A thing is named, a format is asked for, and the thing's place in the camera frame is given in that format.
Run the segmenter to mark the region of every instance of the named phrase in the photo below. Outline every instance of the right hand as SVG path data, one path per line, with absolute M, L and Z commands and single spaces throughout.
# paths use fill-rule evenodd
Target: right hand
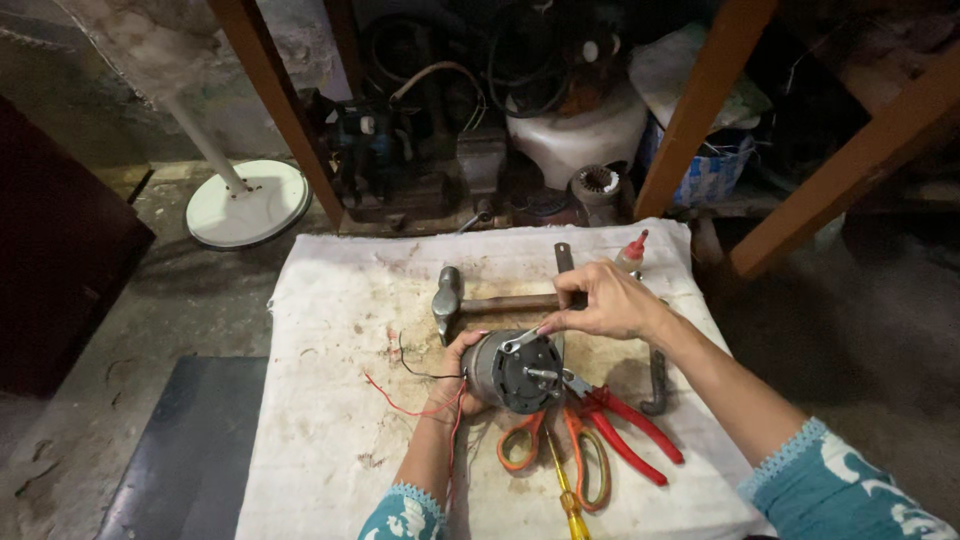
M 664 325 L 677 317 L 643 283 L 608 258 L 563 272 L 553 279 L 553 285 L 561 310 L 543 319 L 539 334 L 579 330 L 614 339 L 640 338 L 659 345 Z M 566 309 L 576 291 L 587 292 L 588 306 L 582 311 Z

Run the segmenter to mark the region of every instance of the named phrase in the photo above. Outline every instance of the red pliers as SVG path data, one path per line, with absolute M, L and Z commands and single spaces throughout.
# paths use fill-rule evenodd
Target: red pliers
M 658 486 L 667 484 L 666 477 L 663 473 L 648 465 L 643 459 L 640 459 L 640 456 L 636 455 L 636 453 L 627 446 L 627 443 L 623 442 L 623 439 L 620 438 L 619 433 L 613 428 L 610 420 L 607 419 L 603 411 L 604 409 L 610 410 L 619 415 L 620 418 L 640 428 L 648 437 L 657 443 L 657 446 L 663 450 L 663 453 L 666 454 L 671 461 L 680 465 L 684 462 L 684 455 L 677 450 L 677 447 L 670 442 L 670 439 L 663 434 L 663 431 L 660 431 L 660 428 L 654 426 L 652 422 L 632 407 L 621 402 L 611 393 L 606 384 L 598 388 L 581 379 L 572 371 L 564 369 L 564 385 L 583 402 L 584 409 L 581 412 L 582 416 L 589 418 L 589 420 L 593 422 L 597 431 L 600 431 L 600 434 L 607 440 L 607 443 L 610 444 L 627 463 L 630 463 L 631 466 L 646 478 L 650 479 L 654 484 Z

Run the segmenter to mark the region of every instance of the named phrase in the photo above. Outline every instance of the yellow screwdriver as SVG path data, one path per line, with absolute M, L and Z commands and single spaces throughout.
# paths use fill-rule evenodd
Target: yellow screwdriver
M 580 515 L 580 503 L 577 502 L 577 496 L 570 491 L 570 482 L 566 479 L 564 467 L 560 465 L 557 449 L 553 447 L 553 435 L 546 423 L 543 423 L 543 428 L 546 430 L 546 442 L 550 445 L 550 453 L 553 455 L 553 466 L 557 468 L 557 480 L 560 481 L 560 488 L 564 490 L 560 496 L 560 504 L 564 506 L 566 522 L 570 525 L 570 538 L 572 540 L 590 540 L 587 524 L 584 523 L 584 518 Z

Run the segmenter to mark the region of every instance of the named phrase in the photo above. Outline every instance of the hammer head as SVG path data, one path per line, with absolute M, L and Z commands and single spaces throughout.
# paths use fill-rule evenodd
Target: hammer head
M 437 320 L 440 342 L 447 346 L 450 344 L 450 329 L 456 323 L 457 312 L 460 311 L 460 270 L 455 266 L 445 266 L 440 271 L 437 286 L 437 294 L 433 295 L 430 308 L 433 318 Z

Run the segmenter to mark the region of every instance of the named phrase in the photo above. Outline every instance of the patterned sleeve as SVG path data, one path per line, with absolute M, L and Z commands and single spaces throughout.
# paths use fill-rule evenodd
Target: patterned sleeve
M 956 540 L 816 418 L 737 488 L 787 540 Z
M 359 540 L 443 540 L 446 518 L 437 502 L 408 483 L 390 486 L 360 530 Z

